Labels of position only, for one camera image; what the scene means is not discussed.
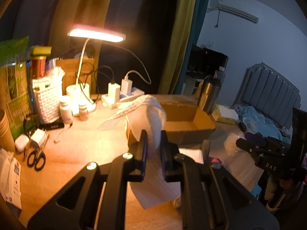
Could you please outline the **blue patterned blanket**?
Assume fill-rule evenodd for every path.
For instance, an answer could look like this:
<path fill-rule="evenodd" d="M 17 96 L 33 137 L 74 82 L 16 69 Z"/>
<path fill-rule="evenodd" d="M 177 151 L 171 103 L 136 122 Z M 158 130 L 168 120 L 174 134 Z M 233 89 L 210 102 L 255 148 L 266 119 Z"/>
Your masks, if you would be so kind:
<path fill-rule="evenodd" d="M 257 112 L 253 106 L 236 104 L 233 109 L 238 114 L 239 121 L 246 126 L 247 131 L 254 134 L 260 133 L 266 137 L 271 136 L 290 144 L 290 138 L 283 136 L 273 121 Z"/>

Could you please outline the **yellow tissue box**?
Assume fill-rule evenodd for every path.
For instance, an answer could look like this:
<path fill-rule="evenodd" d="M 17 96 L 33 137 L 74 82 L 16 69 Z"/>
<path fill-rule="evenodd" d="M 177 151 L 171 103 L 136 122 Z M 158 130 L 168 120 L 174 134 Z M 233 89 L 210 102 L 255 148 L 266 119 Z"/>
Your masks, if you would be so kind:
<path fill-rule="evenodd" d="M 235 125 L 239 121 L 237 112 L 223 105 L 215 104 L 211 115 L 216 122 L 223 124 Z"/>

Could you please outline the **grey padded headboard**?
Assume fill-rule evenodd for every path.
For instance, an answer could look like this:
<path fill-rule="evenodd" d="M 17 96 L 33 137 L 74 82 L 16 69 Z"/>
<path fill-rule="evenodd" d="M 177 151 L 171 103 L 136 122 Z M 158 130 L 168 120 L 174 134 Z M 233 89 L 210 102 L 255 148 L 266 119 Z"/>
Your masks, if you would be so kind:
<path fill-rule="evenodd" d="M 292 109 L 299 109 L 299 89 L 265 63 L 246 69 L 234 105 L 252 106 L 271 119 L 278 128 L 290 129 Z"/>

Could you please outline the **steel thermos cup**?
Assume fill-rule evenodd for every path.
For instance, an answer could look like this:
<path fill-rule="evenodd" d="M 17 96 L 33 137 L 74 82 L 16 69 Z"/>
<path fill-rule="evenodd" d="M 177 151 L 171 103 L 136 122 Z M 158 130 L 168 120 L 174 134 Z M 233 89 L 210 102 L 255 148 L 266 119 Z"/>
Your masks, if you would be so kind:
<path fill-rule="evenodd" d="M 200 90 L 198 108 L 210 114 L 220 89 L 221 81 L 218 78 L 206 77 Z"/>

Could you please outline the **white paper leaflet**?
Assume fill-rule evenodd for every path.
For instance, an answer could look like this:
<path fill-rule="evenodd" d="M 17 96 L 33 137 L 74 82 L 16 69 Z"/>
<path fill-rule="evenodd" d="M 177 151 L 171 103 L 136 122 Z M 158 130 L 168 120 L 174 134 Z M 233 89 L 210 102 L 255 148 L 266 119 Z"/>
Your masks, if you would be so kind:
<path fill-rule="evenodd" d="M 13 152 L 1 148 L 1 195 L 5 202 L 21 210 L 21 165 Z"/>

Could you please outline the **white earbuds case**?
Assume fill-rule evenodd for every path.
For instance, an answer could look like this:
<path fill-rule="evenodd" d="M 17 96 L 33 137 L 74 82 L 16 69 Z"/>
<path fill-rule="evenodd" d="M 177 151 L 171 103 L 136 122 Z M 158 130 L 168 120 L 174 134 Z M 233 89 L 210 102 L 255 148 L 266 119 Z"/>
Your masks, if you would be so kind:
<path fill-rule="evenodd" d="M 29 142 L 30 142 L 29 137 L 27 135 L 25 135 L 25 134 L 21 134 L 15 140 L 16 150 L 18 152 L 22 153 L 25 150 L 25 148 L 26 148 L 26 146 L 28 145 Z"/>

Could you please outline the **black flashlight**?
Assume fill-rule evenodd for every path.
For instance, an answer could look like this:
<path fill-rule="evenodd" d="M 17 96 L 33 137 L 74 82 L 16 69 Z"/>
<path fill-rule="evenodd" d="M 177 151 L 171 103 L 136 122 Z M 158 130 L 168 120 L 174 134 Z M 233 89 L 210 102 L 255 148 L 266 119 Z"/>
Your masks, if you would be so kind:
<path fill-rule="evenodd" d="M 64 128 L 63 122 L 52 122 L 49 124 L 39 124 L 39 129 L 46 130 L 46 131 L 61 129 L 61 128 Z"/>

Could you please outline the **black computer monitor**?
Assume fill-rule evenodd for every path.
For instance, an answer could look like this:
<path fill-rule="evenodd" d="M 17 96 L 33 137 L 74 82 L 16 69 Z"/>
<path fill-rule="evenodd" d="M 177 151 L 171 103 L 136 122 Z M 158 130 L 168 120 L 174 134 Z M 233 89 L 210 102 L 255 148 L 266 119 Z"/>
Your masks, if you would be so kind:
<path fill-rule="evenodd" d="M 219 67 L 226 68 L 228 60 L 229 57 L 223 53 L 193 45 L 186 74 L 199 79 L 214 76 Z"/>

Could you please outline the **small brown pill bottle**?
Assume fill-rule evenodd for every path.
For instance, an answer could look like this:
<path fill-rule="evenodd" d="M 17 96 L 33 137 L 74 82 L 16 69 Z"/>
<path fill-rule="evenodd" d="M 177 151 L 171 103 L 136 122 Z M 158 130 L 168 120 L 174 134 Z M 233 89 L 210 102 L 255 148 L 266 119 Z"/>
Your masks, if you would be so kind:
<path fill-rule="evenodd" d="M 79 119 L 80 121 L 87 121 L 88 120 L 88 109 L 86 104 L 79 104 Z"/>

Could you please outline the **white pill bottle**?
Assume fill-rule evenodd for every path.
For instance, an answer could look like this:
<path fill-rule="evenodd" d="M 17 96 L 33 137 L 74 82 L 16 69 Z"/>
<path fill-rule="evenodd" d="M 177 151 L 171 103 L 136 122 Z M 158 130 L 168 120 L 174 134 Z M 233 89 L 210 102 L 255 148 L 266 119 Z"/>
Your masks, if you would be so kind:
<path fill-rule="evenodd" d="M 59 109 L 60 109 L 61 118 L 64 121 L 64 123 L 72 125 L 73 113 L 69 96 L 65 95 L 60 98 Z"/>

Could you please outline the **white desk lamp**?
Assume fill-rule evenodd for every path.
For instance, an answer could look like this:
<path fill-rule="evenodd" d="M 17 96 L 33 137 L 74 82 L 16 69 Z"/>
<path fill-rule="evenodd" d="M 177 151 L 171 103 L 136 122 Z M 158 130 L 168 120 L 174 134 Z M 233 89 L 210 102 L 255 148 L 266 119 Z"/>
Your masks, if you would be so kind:
<path fill-rule="evenodd" d="M 111 42 L 111 43 L 118 43 L 122 42 L 126 39 L 126 35 L 123 33 L 119 33 L 116 31 L 96 27 L 96 26 L 90 26 L 86 24 L 73 24 L 72 29 L 68 32 L 68 36 L 70 37 L 79 37 L 79 38 L 85 38 L 85 42 L 82 48 L 80 61 L 78 65 L 78 72 L 77 77 L 75 80 L 74 85 L 69 85 L 66 88 L 66 91 L 68 92 L 68 96 L 71 99 L 71 107 L 72 107 L 72 113 L 73 116 L 78 116 L 78 110 L 79 110 L 79 102 L 82 101 L 81 93 L 82 88 L 80 87 L 80 84 L 78 83 L 80 81 L 80 74 L 81 74 L 81 67 L 83 64 L 83 58 L 84 53 L 86 49 L 86 45 L 88 44 L 90 39 L 94 40 L 102 40 L 105 42 Z"/>

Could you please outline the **white power strip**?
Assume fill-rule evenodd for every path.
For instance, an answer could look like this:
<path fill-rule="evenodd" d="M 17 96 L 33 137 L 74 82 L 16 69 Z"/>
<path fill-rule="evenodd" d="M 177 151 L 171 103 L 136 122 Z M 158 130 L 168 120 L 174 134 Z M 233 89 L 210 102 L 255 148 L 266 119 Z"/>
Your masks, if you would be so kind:
<path fill-rule="evenodd" d="M 132 88 L 132 91 L 131 91 L 131 94 L 130 95 L 127 95 L 127 94 L 124 94 L 123 92 L 120 91 L 120 97 L 119 97 L 119 101 L 118 102 L 113 102 L 111 97 L 108 97 L 107 94 L 103 94 L 101 96 L 101 100 L 102 100 L 102 104 L 108 108 L 116 108 L 117 107 L 117 104 L 120 104 L 120 103 L 123 103 L 123 102 L 128 102 L 128 101 L 132 101 L 136 98 L 138 98 L 139 96 L 142 96 L 144 95 L 145 92 L 136 88 L 136 87 L 133 87 Z"/>

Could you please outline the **yellow teal curtain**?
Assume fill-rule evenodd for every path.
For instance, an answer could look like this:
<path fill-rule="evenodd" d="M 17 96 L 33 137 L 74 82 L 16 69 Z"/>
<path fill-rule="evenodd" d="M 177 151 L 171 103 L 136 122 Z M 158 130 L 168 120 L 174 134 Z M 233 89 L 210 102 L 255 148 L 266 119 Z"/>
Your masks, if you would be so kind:
<path fill-rule="evenodd" d="M 126 35 L 105 45 L 90 41 L 95 60 L 94 89 L 107 91 L 108 77 L 128 75 L 148 94 L 173 94 L 182 83 L 192 44 L 200 33 L 208 0 L 59 0 L 48 43 L 56 56 L 81 50 L 84 40 L 69 37 L 74 24 Z"/>

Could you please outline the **yellow green sponge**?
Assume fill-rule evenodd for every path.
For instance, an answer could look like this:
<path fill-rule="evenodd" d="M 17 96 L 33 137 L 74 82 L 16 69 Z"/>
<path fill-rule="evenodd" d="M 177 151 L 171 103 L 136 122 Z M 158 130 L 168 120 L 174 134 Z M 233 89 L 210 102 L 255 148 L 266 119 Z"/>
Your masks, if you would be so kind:
<path fill-rule="evenodd" d="M 30 49 L 30 56 L 50 56 L 51 46 L 32 46 Z"/>

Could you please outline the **black handled scissors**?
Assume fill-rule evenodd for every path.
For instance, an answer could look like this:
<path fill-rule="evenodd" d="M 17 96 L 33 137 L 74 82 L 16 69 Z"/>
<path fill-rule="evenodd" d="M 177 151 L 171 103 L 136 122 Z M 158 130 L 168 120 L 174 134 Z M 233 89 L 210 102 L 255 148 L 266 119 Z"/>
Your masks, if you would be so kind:
<path fill-rule="evenodd" d="M 33 140 L 30 140 L 28 143 L 28 148 L 33 149 L 33 151 L 28 154 L 26 158 L 26 164 L 29 168 L 34 168 L 35 171 L 41 171 L 46 164 L 46 155 L 44 149 L 49 140 L 50 135 L 44 132 L 43 142 L 41 144 L 34 143 Z"/>

